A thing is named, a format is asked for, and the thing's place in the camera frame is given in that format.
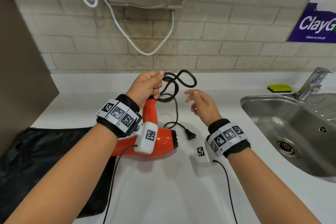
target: thin black wire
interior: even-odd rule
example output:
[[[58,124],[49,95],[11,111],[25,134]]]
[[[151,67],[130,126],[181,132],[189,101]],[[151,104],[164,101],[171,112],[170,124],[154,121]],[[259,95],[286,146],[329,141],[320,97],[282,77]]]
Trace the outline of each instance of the thin black wire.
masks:
[[[221,162],[219,162],[219,161],[217,161],[217,160],[213,160],[212,162],[216,162],[216,163],[220,164],[220,165],[222,166],[222,168],[224,169],[224,171],[225,171],[226,178],[227,178],[227,187],[229,188],[229,195],[230,195],[230,201],[231,201],[232,212],[233,212],[234,220],[236,221],[236,224],[238,224],[238,222],[237,222],[237,218],[236,218],[236,214],[235,214],[235,210],[234,210],[234,208],[233,208],[233,203],[232,203],[232,197],[231,197],[231,190],[230,190],[230,183],[229,183],[229,176],[228,176],[228,173],[226,172],[226,169],[225,169],[225,167],[222,165]]]
[[[106,221],[106,217],[107,217],[107,212],[109,210],[109,206],[110,206],[110,202],[111,202],[111,197],[112,197],[112,189],[113,189],[113,183],[114,183],[114,177],[116,175],[116,170],[117,170],[117,166],[118,166],[118,163],[119,163],[119,160],[121,158],[121,156],[124,154],[124,152],[128,149],[128,148],[131,148],[131,147],[137,147],[137,145],[130,145],[128,146],[119,156],[118,160],[117,160],[117,163],[114,167],[114,171],[113,171],[113,175],[112,175],[112,182],[111,182],[111,188],[110,188],[110,197],[108,199],[108,203],[107,203],[107,207],[106,207],[106,213],[105,213],[105,217],[104,217],[104,221],[103,221],[103,224],[105,224],[105,221]]]
[[[190,75],[190,77],[194,80],[194,84],[193,85],[188,85],[186,84],[185,82],[183,82],[179,76],[182,74],[182,73],[187,73],[188,75]],[[174,73],[170,73],[170,72],[166,72],[163,76],[163,81],[165,82],[168,82],[167,85],[165,86],[165,88],[162,90],[162,92],[160,93],[161,96],[169,96],[168,98],[158,98],[157,100],[159,102],[162,102],[162,103],[168,103],[172,100],[175,101],[175,107],[176,107],[176,121],[170,121],[170,122],[167,122],[164,127],[165,128],[174,128],[176,125],[180,125],[184,130],[187,130],[185,126],[183,126],[181,123],[178,123],[178,120],[179,120],[179,110],[177,108],[177,100],[175,98],[175,96],[178,94],[179,92],[179,85],[178,83],[176,82],[176,80],[178,80],[183,86],[186,86],[188,88],[193,88],[197,85],[197,80],[195,78],[195,76],[193,76],[192,73],[190,73],[188,70],[181,70],[179,71],[178,74],[174,74]],[[174,86],[175,86],[175,90],[174,90],[174,94],[170,94],[170,93],[164,93],[168,86],[173,83]]]

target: black plastic pouch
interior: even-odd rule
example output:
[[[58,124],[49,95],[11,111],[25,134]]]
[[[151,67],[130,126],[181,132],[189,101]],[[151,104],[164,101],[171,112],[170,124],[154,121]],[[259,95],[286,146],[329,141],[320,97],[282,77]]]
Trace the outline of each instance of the black plastic pouch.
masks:
[[[0,223],[91,128],[27,128],[0,157]],[[100,214],[109,196],[115,157],[111,157],[78,218]]]

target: person's left hand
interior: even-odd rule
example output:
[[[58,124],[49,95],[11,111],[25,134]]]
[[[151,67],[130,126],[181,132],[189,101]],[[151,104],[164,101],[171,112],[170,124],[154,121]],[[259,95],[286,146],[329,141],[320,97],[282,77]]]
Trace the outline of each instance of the person's left hand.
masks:
[[[150,95],[154,95],[154,99],[160,97],[159,89],[162,87],[163,75],[163,71],[140,74],[132,83],[126,95],[142,109]]]

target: yellow sponge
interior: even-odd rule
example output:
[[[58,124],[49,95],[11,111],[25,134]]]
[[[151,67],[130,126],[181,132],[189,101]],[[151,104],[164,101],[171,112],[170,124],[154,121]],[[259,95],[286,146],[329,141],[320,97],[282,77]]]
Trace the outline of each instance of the yellow sponge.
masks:
[[[287,93],[287,92],[293,91],[293,88],[288,86],[287,84],[269,85],[268,89],[272,91],[273,93]]]

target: hand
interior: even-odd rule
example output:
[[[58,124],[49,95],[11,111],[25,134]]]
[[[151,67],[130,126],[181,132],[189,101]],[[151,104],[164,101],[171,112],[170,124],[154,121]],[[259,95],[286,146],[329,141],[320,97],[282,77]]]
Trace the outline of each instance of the hand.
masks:
[[[150,95],[154,95],[154,99],[160,97],[159,89],[162,87],[163,75],[163,71],[140,74],[132,83],[126,95],[142,109]]]
[[[217,106],[211,96],[200,90],[187,90],[185,94],[190,95],[185,100],[189,103],[194,100],[191,111],[201,118],[201,121],[208,127],[216,120],[222,119]]]

